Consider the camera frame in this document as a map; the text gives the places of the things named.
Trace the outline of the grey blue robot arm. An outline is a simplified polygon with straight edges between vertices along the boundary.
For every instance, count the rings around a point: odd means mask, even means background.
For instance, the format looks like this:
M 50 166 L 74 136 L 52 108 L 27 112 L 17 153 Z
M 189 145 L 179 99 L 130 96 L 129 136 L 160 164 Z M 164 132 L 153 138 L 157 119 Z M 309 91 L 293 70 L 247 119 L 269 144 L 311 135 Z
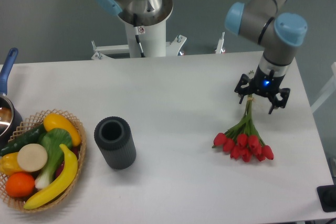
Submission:
M 284 108 L 290 89 L 280 85 L 302 45 L 308 25 L 300 15 L 279 14 L 287 0 L 251 0 L 231 6 L 225 28 L 263 47 L 264 52 L 253 77 L 242 75 L 235 92 L 240 98 L 256 94 L 267 98 L 271 109 Z M 107 13 L 125 25 L 132 58 L 165 57 L 179 53 L 177 40 L 166 41 L 166 20 L 173 10 L 172 0 L 96 0 Z

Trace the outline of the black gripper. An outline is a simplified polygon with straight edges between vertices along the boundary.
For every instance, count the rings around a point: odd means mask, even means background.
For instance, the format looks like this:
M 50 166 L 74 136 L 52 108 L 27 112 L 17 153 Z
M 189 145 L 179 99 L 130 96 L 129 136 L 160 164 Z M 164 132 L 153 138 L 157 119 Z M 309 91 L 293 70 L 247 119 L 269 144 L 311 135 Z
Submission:
M 290 95 L 289 88 L 280 88 L 284 77 L 265 74 L 260 67 L 257 68 L 252 79 L 248 75 L 242 74 L 234 89 L 234 92 L 239 97 L 239 104 L 242 104 L 245 96 L 256 94 L 268 98 L 271 102 L 268 114 L 272 114 L 274 109 L 284 109 Z

